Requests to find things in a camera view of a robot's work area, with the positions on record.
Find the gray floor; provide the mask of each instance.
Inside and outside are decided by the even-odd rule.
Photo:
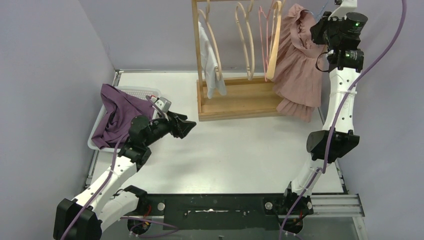
[[[160,234],[162,227],[153,225],[146,233],[150,235]],[[182,230],[172,235],[156,238],[164,240],[219,240],[218,236],[224,236],[222,240],[277,240],[278,231],[264,231],[259,228],[244,230]],[[303,240],[358,240],[352,218],[306,218],[304,228],[300,233]],[[128,239],[127,221],[121,220],[110,226],[101,240],[124,240]],[[283,237],[284,240],[297,239],[293,236]]]

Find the purple cloth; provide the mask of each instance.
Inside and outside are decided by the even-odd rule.
[[[109,84],[101,86],[100,95],[106,114],[91,137],[99,149],[114,148],[119,138],[128,134],[134,117],[140,115],[149,119],[153,117],[155,109],[150,102],[128,95]]]

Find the pink dress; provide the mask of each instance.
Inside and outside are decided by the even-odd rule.
[[[314,16],[299,4],[293,5],[281,21],[273,90],[282,102],[277,111],[310,122],[315,107],[321,106],[322,72],[315,68],[325,45],[312,42]],[[318,59],[322,69],[324,60]]]

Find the beige hanger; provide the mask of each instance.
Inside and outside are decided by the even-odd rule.
[[[286,3],[286,0],[283,0],[282,2],[276,1],[271,8],[271,9],[274,9],[274,11],[272,16],[272,33],[271,33],[271,44],[270,44],[271,48],[269,49],[268,68],[265,74],[265,77],[267,79],[272,79],[276,72],[277,54],[278,54],[278,47],[280,43],[281,13],[285,3]]]
[[[216,61],[218,62],[218,67],[215,67],[216,79],[221,80],[223,70],[221,68],[220,53],[218,52],[217,41],[215,40],[214,32],[212,31],[212,27],[209,24],[209,12],[211,11],[211,0],[207,0],[206,14],[201,9],[197,11],[203,16],[204,22],[206,23],[207,28],[209,29],[210,37],[212,38],[212,42],[213,42],[213,48],[215,49]]]
[[[240,2],[238,2],[237,5],[235,6],[235,13],[234,13],[235,23],[237,24],[238,32],[240,33],[241,44],[243,44],[243,52],[244,52],[244,59],[246,60],[247,79],[248,80],[252,80],[253,75],[255,73],[255,48],[254,48],[254,45],[253,45],[253,36],[252,36],[251,25],[249,23],[249,14],[253,9],[253,4],[254,4],[254,0],[250,0],[250,5],[247,8],[247,12],[246,12],[243,5]],[[245,35],[243,34],[242,26],[240,25],[240,21],[239,21],[239,15],[238,15],[239,7],[240,7],[241,11],[243,12],[244,20],[246,21],[246,25],[247,25],[247,35],[249,37],[249,43],[250,43],[251,65],[249,63],[249,55],[248,55],[248,49],[247,49],[247,46],[246,46]]]

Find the wooden clothes rack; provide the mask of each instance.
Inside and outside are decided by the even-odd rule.
[[[273,91],[274,83],[266,82],[264,76],[254,76],[251,80],[248,80],[248,76],[224,78],[227,95],[222,96],[215,91],[212,99],[205,98],[208,88],[202,74],[198,2],[206,1],[191,0],[198,74],[197,108],[199,121],[279,116],[276,107],[282,99]],[[236,2],[240,0],[209,1]]]

